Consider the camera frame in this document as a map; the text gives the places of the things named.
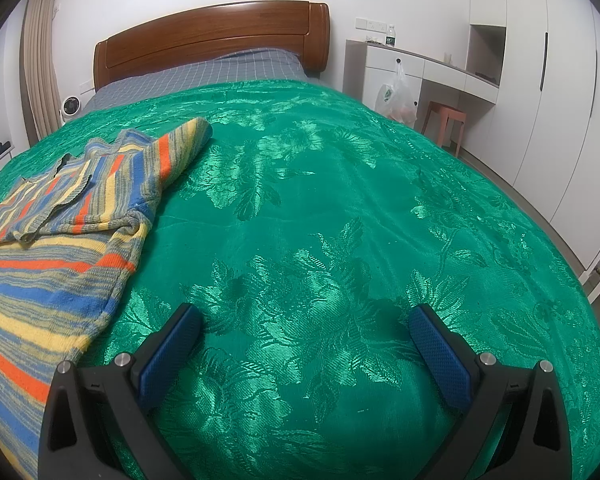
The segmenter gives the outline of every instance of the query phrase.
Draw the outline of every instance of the bed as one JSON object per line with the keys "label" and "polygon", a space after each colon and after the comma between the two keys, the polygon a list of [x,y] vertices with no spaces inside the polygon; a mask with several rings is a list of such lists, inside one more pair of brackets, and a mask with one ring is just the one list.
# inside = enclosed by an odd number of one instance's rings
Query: bed
{"label": "bed", "polygon": [[[329,37],[325,4],[194,9],[99,43],[94,80],[98,91],[136,88],[129,78],[263,48],[319,73]],[[164,195],[115,318],[81,361],[135,350],[183,301],[202,309],[204,339],[152,414],[195,478],[413,478],[458,418],[410,341],[404,321],[419,303],[505,364],[549,359],[573,477],[595,468],[600,330],[559,252],[491,182],[301,74],[110,104],[94,102],[15,157],[0,172],[0,200],[14,178],[79,155],[91,137],[211,123],[211,142]],[[139,478],[119,440],[116,451]],[[12,459],[35,476],[34,450]]]}

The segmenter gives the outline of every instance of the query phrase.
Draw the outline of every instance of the headboard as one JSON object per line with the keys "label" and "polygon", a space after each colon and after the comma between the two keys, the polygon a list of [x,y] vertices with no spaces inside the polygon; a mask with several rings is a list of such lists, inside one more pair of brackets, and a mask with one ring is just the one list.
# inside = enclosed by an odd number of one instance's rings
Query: headboard
{"label": "headboard", "polygon": [[98,90],[125,77],[264,46],[295,52],[305,70],[322,72],[329,34],[326,4],[262,0],[185,10],[98,43],[93,81]]}

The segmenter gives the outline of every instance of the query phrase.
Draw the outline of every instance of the white wardrobe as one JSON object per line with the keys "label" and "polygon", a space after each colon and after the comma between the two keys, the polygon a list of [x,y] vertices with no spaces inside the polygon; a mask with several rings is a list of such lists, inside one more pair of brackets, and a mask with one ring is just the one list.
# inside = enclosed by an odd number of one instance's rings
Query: white wardrobe
{"label": "white wardrobe", "polygon": [[600,16],[589,0],[471,2],[472,24],[501,26],[504,12],[507,30],[488,134],[469,132],[466,148],[589,267],[600,251]]}

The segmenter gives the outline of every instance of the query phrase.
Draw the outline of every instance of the folded striped cloth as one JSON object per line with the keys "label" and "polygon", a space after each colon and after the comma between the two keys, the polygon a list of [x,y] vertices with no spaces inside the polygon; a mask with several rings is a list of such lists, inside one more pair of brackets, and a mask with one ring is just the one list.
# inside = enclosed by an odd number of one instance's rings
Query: folded striped cloth
{"label": "folded striped cloth", "polygon": [[35,478],[55,366],[107,325],[136,270],[162,190],[211,135],[193,119],[160,139],[88,142],[0,203],[0,447]]}

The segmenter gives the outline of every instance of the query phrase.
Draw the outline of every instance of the blue textured pad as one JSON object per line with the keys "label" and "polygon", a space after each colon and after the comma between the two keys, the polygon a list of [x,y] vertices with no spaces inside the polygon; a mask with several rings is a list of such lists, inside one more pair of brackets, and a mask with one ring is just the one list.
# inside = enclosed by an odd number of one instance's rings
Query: blue textured pad
{"label": "blue textured pad", "polygon": [[469,372],[419,306],[411,311],[409,330],[446,403],[467,411],[472,400]]}
{"label": "blue textured pad", "polygon": [[138,380],[138,406],[144,412],[156,408],[164,399],[195,345],[201,325],[202,314],[190,306],[142,369]]}

